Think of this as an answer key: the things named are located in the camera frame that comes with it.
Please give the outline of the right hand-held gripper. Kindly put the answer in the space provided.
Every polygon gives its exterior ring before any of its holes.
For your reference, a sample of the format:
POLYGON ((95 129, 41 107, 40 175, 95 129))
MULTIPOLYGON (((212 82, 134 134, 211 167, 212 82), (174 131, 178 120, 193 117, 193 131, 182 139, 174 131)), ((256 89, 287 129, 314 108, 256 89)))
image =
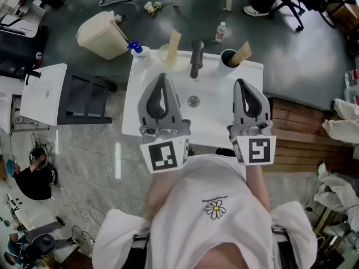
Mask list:
POLYGON ((269 101, 241 78, 233 87, 233 114, 235 124, 227 130, 238 162, 246 166, 273 164, 277 137, 272 135, 269 101), (259 124, 244 127, 250 122, 259 124))

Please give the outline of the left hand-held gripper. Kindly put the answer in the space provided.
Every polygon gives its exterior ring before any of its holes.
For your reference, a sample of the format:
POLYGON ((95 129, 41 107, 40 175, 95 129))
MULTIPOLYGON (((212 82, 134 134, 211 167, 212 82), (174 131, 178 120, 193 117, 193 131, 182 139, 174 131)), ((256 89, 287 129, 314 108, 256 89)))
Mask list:
POLYGON ((171 78, 160 73, 144 89, 137 105, 140 145, 152 174, 179 170, 187 162, 191 121, 182 121, 180 103, 171 78))

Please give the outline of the white cup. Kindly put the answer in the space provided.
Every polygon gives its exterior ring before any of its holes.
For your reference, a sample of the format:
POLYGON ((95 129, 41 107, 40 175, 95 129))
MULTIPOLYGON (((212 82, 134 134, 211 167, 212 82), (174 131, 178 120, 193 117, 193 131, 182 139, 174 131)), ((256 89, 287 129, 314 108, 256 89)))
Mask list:
POLYGON ((219 58, 219 68, 218 71, 221 75, 227 76, 232 73, 239 65, 230 66, 229 61, 237 52, 233 49, 226 49, 222 51, 220 58, 219 58))

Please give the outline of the pale green cup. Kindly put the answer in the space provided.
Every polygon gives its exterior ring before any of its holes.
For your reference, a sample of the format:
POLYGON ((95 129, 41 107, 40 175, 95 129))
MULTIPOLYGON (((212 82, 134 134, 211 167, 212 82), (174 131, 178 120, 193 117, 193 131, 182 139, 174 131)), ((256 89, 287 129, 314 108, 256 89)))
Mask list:
POLYGON ((168 67, 173 67, 177 63, 178 47, 169 44, 162 45, 158 50, 158 58, 168 67))

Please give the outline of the person's left forearm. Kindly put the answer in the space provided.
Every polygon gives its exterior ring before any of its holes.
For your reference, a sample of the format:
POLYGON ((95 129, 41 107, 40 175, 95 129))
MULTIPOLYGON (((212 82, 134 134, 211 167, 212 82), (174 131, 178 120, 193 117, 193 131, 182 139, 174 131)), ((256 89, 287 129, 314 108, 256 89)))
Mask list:
POLYGON ((174 173, 157 173, 153 175, 146 197, 145 218, 152 222, 162 208, 176 181, 174 173))

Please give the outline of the person's right forearm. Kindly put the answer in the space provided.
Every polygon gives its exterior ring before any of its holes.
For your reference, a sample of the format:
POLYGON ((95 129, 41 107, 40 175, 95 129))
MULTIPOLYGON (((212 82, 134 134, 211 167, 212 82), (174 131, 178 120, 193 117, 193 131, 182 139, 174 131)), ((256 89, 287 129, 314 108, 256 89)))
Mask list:
POLYGON ((246 183, 251 193, 259 200, 267 212, 270 212, 270 198, 261 166, 246 166, 246 183))

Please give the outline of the white sink basin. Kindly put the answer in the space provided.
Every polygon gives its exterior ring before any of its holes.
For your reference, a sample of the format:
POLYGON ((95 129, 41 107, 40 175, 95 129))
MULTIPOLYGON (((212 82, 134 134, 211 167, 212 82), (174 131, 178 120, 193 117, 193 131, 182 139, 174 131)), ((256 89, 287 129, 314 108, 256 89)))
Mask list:
POLYGON ((227 126, 233 123, 233 86, 238 78, 263 89, 263 64, 244 61, 233 72, 224 76, 219 72, 220 56, 204 54, 203 67, 196 79, 190 77, 191 52, 178 51, 177 62, 167 67, 151 50, 151 62, 132 60, 128 79, 122 133, 140 136, 137 105, 147 85, 160 73, 166 73, 174 84, 184 119, 191 121, 190 142, 194 145, 230 149, 227 126))

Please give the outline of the blue pump soap bottle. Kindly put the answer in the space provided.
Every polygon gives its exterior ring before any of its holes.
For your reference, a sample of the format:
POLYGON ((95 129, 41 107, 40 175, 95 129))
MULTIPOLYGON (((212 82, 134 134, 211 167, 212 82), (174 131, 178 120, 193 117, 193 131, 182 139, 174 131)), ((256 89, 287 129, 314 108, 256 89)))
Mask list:
POLYGON ((136 58, 139 62, 151 62, 150 48, 141 45, 138 40, 133 40, 132 42, 130 42, 127 48, 131 50, 132 56, 136 58))

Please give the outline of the black faucet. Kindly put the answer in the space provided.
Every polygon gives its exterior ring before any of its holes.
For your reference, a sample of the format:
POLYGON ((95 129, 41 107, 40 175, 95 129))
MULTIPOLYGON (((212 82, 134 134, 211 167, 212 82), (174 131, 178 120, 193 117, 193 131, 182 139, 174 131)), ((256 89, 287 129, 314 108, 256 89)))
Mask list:
POLYGON ((25 79, 25 85, 27 86, 29 84, 29 77, 30 76, 33 76, 33 77, 36 77, 36 78, 40 78, 41 77, 41 73, 40 72, 37 72, 37 71, 29 71, 27 73, 27 76, 26 76, 26 79, 25 79))
POLYGON ((198 77, 199 69, 203 67, 204 42, 202 40, 195 40, 191 43, 191 48, 190 77, 196 79, 198 77))

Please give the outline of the wooden slat platform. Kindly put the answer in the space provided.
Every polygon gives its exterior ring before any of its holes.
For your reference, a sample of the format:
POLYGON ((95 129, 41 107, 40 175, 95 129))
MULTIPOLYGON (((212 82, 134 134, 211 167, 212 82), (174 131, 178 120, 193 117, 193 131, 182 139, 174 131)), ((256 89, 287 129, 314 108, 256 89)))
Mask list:
POLYGON ((263 166, 263 171, 316 172, 324 163, 329 171, 359 175, 355 147, 330 138, 322 127, 324 120, 341 120, 339 116, 277 98, 269 103, 277 143, 274 164, 263 166))

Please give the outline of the clear water bottle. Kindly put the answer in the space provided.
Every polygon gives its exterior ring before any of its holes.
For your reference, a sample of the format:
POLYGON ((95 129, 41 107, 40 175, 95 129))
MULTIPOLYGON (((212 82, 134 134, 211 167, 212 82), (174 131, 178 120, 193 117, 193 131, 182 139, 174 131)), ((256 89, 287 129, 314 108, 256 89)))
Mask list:
POLYGON ((215 41, 221 43, 224 40, 226 33, 227 33, 226 23, 222 21, 217 27, 215 41))

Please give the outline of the beige trash bin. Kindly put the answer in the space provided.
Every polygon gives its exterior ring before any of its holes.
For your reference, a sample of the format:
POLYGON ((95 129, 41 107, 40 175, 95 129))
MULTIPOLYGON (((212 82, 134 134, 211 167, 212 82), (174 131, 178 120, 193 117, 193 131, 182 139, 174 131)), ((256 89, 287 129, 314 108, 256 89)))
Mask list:
POLYGON ((103 11, 91 17, 77 31, 78 45, 108 61, 126 53, 128 38, 117 25, 120 18, 114 11, 103 11))

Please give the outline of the bunch of pale flowers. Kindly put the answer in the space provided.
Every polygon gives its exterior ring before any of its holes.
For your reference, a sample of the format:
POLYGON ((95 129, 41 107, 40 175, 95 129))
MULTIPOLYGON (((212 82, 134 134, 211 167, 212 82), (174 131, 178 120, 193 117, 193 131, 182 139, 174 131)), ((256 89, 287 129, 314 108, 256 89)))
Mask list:
POLYGON ((162 3, 148 1, 144 5, 144 9, 147 11, 148 14, 150 14, 151 16, 154 16, 162 9, 162 3))

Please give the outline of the pack of water bottles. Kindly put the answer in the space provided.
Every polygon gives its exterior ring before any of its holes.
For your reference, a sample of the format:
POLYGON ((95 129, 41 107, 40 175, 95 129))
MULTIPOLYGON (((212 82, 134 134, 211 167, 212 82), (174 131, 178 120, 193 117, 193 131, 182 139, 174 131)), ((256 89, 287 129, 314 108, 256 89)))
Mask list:
POLYGON ((344 97, 348 103, 359 105, 359 70, 353 69, 344 74, 344 97))

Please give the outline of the black office chair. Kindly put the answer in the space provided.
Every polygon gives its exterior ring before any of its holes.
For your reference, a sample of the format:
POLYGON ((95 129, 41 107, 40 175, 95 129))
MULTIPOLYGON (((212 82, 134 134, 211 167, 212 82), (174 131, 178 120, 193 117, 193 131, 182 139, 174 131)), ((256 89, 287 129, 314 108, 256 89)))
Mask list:
POLYGON ((314 4, 314 8, 305 6, 302 0, 280 0, 280 4, 278 4, 275 8, 273 8, 269 14, 268 18, 273 19, 274 15, 281 10, 283 7, 288 7, 299 25, 296 27, 295 32, 300 33, 304 29, 304 25, 301 20, 301 16, 306 11, 316 11, 320 14, 321 18, 331 27, 336 28, 336 23, 332 20, 330 15, 328 14, 326 8, 329 4, 328 0, 311 0, 314 4))

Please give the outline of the dark grey vanity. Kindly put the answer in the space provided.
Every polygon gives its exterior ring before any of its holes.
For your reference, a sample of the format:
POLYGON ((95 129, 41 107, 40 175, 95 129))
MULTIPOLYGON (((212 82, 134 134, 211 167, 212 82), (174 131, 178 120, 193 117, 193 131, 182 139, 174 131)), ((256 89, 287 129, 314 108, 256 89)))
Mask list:
POLYGON ((36 69, 41 77, 29 77, 24 85, 20 115, 49 126, 110 124, 105 116, 109 94, 117 85, 91 76, 65 63, 36 69))

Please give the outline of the person's white shirt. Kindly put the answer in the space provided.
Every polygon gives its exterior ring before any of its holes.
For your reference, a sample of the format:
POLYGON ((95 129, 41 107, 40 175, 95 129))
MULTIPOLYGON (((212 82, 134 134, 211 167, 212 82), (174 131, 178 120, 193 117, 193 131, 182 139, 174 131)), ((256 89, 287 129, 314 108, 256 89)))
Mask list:
POLYGON ((317 238, 297 201, 270 212, 233 157, 189 157, 152 222, 110 210, 94 269, 311 269, 317 238))

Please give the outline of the metal table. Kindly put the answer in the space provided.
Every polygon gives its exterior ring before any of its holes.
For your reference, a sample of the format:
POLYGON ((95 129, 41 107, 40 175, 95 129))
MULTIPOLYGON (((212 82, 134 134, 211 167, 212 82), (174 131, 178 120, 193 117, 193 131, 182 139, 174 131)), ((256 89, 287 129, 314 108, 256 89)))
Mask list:
POLYGON ((20 6, 16 0, 4 0, 0 3, 0 31, 34 38, 44 14, 45 9, 37 1, 28 0, 20 6))

